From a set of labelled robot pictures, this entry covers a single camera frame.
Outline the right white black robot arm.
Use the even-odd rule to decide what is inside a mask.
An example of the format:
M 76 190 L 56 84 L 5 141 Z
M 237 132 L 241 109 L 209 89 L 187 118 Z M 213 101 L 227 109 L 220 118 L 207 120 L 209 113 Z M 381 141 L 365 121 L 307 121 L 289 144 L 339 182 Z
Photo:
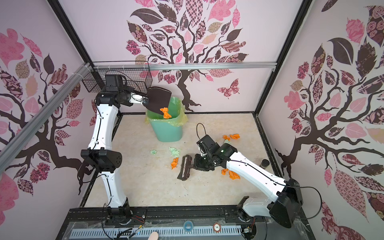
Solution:
M 240 203 L 240 216 L 270 217 L 280 226 L 291 228 L 303 205 L 300 184 L 273 175 L 247 159 L 228 143 L 221 146 L 209 135 L 197 141 L 200 153 L 195 155 L 194 169 L 209 172 L 222 167 L 246 179 L 265 194 L 265 199 L 245 198 Z

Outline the orange paper scrap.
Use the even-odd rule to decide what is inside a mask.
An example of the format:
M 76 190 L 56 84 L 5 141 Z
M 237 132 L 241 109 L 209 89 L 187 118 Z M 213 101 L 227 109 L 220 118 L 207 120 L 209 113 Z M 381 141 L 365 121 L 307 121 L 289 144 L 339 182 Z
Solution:
M 173 159 L 173 161 L 171 162 L 172 170 L 175 169 L 178 166 L 178 161 L 179 161 L 179 158 L 174 158 Z

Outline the dark brown hand brush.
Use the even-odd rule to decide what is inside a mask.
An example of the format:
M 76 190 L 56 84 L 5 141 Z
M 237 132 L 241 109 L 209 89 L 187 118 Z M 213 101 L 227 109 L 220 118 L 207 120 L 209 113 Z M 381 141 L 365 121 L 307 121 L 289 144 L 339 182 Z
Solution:
M 186 181 L 190 177 L 190 171 L 193 168 L 194 168 L 194 160 L 192 156 L 190 155 L 183 156 L 181 170 L 177 179 L 181 181 Z

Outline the dark brown plastic dustpan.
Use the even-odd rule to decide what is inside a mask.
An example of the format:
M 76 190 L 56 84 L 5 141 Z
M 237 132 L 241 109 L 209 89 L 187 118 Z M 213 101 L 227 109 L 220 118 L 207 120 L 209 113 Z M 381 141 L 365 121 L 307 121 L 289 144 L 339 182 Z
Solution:
M 164 113 L 161 111 L 161 109 L 168 108 L 171 96 L 172 92 L 167 89 L 151 87 L 148 88 L 143 105 L 149 111 L 163 115 Z

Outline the large orange paper clump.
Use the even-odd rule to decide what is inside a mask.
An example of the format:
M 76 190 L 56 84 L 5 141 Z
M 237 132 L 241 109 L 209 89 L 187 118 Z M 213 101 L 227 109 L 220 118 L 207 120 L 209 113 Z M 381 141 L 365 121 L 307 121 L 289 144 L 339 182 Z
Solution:
M 169 113 L 168 108 L 161 108 L 160 111 L 163 113 L 164 119 L 171 119 L 172 118 L 172 115 Z

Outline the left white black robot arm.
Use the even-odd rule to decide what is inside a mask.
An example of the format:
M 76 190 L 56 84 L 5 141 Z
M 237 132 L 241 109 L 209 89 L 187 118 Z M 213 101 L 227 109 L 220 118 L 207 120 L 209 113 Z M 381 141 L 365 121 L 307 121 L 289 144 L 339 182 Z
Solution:
M 121 105 L 129 105 L 133 88 L 127 78 L 118 74 L 105 75 L 106 85 L 95 99 L 96 122 L 88 147 L 81 150 L 81 157 L 101 176 L 108 202 L 104 211 L 108 214 L 108 225 L 126 225 L 133 213 L 124 193 L 119 167 L 122 154 L 113 151 L 112 138 Z

